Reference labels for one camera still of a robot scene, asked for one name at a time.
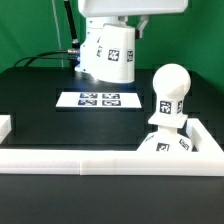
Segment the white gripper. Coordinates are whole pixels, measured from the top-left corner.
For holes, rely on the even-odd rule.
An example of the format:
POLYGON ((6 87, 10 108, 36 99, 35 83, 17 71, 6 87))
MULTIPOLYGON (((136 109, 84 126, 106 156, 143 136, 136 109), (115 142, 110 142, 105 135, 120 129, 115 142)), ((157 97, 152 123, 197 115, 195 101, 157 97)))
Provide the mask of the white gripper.
POLYGON ((137 25, 137 38, 149 21, 148 15, 182 13, 188 0, 78 0, 78 10, 84 17, 141 16, 137 25))

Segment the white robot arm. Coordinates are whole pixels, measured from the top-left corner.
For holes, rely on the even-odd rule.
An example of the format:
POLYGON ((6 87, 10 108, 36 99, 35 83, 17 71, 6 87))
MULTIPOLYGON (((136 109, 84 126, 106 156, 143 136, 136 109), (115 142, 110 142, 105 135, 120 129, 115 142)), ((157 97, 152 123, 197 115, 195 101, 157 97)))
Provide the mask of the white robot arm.
POLYGON ((78 0, 86 38, 77 70, 105 82, 133 82, 135 39, 149 16, 182 13, 187 6, 188 0, 78 0))

